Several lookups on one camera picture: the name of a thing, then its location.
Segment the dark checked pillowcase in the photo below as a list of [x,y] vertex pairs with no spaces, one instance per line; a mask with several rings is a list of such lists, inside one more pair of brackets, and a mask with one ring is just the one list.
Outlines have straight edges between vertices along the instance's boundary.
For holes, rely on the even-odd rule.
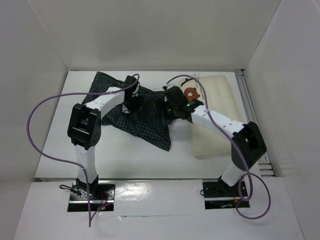
[[140,112],[126,113],[123,105],[118,104],[102,116],[101,125],[113,126],[168,152],[171,149],[169,125],[173,120],[165,118],[161,109],[163,92],[141,86],[137,94],[142,98]]

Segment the cream pillow with bear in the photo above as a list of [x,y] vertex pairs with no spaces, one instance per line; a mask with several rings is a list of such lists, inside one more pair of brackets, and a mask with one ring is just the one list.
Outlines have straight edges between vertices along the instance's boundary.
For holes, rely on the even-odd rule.
[[164,88],[179,87],[188,101],[203,102],[201,117],[206,124],[190,123],[192,154],[197,159],[227,156],[231,142],[216,125],[226,133],[231,124],[244,122],[225,75],[178,77]]

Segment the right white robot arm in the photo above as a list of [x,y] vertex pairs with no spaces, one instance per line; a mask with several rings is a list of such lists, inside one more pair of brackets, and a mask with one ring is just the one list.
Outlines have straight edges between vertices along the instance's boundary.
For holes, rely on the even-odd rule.
[[167,115],[186,120],[203,129],[196,142],[198,150],[211,146],[218,149],[221,140],[228,146],[230,164],[218,179],[218,190],[223,196],[230,196],[240,178],[266,153],[267,147],[258,125],[231,119],[209,108],[208,100],[192,99],[176,85],[164,86],[164,106]]

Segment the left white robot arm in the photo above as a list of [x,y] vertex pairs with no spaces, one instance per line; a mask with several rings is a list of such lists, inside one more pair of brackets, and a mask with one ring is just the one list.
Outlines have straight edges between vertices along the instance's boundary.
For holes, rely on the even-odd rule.
[[101,138],[102,118],[116,106],[120,112],[136,117],[142,110],[143,97],[139,96],[140,83],[137,74],[127,76],[125,81],[111,85],[102,95],[73,106],[67,135],[75,146],[76,162],[83,168],[76,177],[76,187],[88,200],[99,193],[99,176],[95,165],[95,148]]

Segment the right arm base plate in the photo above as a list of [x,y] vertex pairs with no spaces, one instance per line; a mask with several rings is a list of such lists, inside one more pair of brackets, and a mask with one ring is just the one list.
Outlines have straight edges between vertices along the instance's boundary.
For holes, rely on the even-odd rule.
[[204,197],[206,210],[249,208],[250,203],[242,201],[239,194],[238,181],[234,186],[228,186],[220,179],[204,180],[199,194]]

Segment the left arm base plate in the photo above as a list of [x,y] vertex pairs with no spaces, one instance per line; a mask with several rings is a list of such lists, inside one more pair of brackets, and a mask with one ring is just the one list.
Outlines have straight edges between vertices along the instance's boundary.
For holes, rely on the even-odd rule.
[[[61,184],[59,188],[70,192],[67,208],[68,212],[88,211],[87,192],[83,189],[78,189],[75,182],[73,182],[71,186]],[[89,194],[91,211],[113,212],[115,193],[116,184],[114,182],[99,181],[95,193]]]

